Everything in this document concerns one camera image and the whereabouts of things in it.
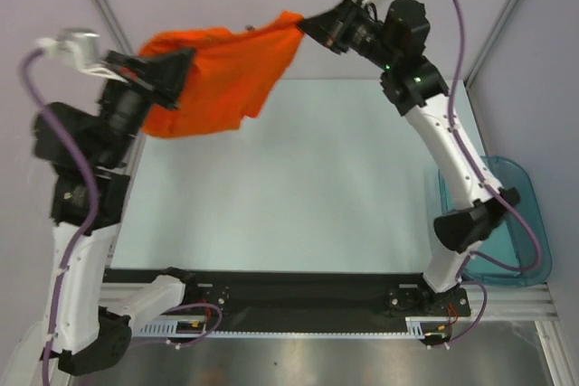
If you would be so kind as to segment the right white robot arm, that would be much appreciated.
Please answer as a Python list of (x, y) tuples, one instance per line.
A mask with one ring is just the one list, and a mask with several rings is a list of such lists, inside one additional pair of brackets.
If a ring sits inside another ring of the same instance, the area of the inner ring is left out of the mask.
[(342, 0), (299, 21), (298, 28), (336, 54), (354, 51), (380, 68), (381, 86), (414, 128), (443, 175), (454, 209), (433, 222), (440, 243), (422, 273), (417, 303), (438, 315), (460, 287), (467, 258), (498, 228), (509, 206), (520, 201), (485, 167), (469, 139), (456, 139), (460, 121), (449, 88), (424, 55), (431, 24), (416, 0), (393, 0), (384, 20), (363, 0)]

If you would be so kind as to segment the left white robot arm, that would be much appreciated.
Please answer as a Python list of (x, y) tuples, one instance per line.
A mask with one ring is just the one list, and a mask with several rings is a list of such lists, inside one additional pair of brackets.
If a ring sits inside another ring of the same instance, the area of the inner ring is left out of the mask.
[(167, 268), (132, 296), (100, 304), (109, 247), (121, 223), (130, 176), (120, 167), (158, 105), (177, 107), (195, 56), (177, 49), (142, 57), (109, 52), (95, 115), (62, 102), (42, 104), (33, 124), (35, 157), (56, 173), (51, 220), (54, 260), (43, 359), (74, 377), (106, 370), (126, 353), (132, 335), (175, 308), (200, 302), (192, 273)]

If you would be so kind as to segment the orange t-shirt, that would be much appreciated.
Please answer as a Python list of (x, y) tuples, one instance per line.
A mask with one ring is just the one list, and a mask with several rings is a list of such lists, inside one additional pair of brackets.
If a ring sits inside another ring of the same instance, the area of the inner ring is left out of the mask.
[(272, 89), (292, 64), (304, 33), (301, 14), (282, 12), (256, 30), (233, 33), (224, 27), (158, 33), (138, 54), (153, 56), (193, 48), (179, 108), (155, 105), (141, 131), (163, 139), (237, 130), (257, 118)]

